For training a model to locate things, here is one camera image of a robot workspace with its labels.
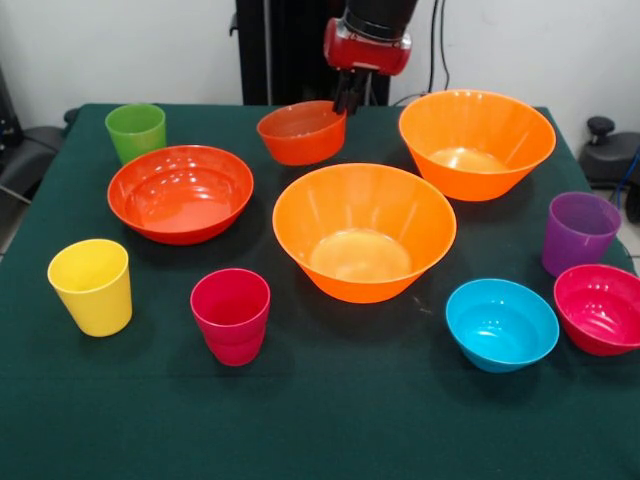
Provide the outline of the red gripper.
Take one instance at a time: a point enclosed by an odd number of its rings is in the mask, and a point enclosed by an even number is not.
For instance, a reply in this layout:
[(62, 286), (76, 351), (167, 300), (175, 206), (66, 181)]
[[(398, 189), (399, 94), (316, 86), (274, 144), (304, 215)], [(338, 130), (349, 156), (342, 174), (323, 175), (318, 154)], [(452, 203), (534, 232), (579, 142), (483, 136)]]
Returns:
[(327, 63), (340, 70), (333, 111), (343, 114), (347, 109), (347, 115), (352, 116), (358, 109), (363, 76), (353, 73), (350, 79), (349, 71), (366, 69), (387, 76), (398, 75), (407, 65), (411, 49), (408, 32), (392, 42), (372, 40), (349, 30), (342, 18), (331, 18), (324, 33), (323, 53)]

